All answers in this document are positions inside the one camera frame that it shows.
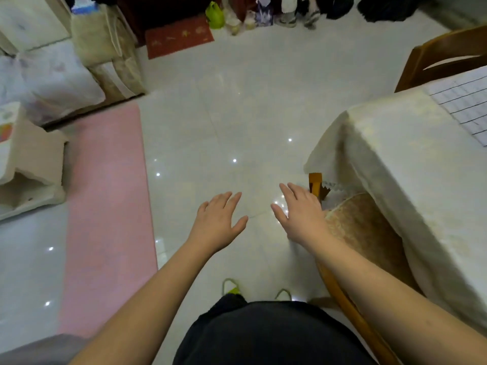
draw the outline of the shoe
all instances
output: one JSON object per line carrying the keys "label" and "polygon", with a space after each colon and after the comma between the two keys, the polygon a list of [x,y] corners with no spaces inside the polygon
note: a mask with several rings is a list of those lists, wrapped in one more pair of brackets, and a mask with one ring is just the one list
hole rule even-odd
{"label": "shoe", "polygon": [[231,278],[227,278],[223,281],[222,296],[226,294],[240,294],[240,288],[236,281]]}
{"label": "shoe", "polygon": [[320,10],[315,10],[313,12],[308,11],[308,14],[306,14],[306,19],[304,21],[304,26],[308,29],[314,29],[315,23],[320,18],[320,15]]}
{"label": "shoe", "polygon": [[282,15],[276,18],[275,23],[281,27],[294,28],[296,26],[296,17],[286,20]]}
{"label": "shoe", "polygon": [[291,293],[287,289],[281,289],[279,292],[277,292],[277,296],[274,300],[275,301],[292,301],[293,298],[291,296]]}

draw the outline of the pink mat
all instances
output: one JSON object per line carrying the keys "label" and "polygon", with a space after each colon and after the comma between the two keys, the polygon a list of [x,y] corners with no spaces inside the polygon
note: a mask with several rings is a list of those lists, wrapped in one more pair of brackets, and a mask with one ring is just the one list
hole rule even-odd
{"label": "pink mat", "polygon": [[92,336],[156,271],[140,112],[80,119],[59,333]]}

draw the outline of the left hand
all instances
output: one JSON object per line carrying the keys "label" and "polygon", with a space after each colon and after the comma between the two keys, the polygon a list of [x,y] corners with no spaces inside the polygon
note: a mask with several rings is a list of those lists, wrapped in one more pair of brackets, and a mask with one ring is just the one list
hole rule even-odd
{"label": "left hand", "polygon": [[232,227],[232,215],[241,195],[239,192],[230,198],[232,193],[226,192],[203,202],[187,241],[207,248],[212,254],[228,246],[247,226],[248,216],[243,216]]}

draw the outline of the doormat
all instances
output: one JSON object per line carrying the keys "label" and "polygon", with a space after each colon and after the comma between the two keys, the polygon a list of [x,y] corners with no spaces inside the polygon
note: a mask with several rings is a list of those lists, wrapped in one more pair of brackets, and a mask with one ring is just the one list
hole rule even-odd
{"label": "doormat", "polygon": [[149,60],[213,41],[204,15],[146,31]]}

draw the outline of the white tablecloth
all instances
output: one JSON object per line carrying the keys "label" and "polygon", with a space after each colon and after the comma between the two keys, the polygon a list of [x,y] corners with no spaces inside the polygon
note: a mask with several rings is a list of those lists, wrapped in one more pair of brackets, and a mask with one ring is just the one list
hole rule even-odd
{"label": "white tablecloth", "polygon": [[430,300],[487,333],[487,147],[424,87],[342,113],[304,167],[368,191]]}

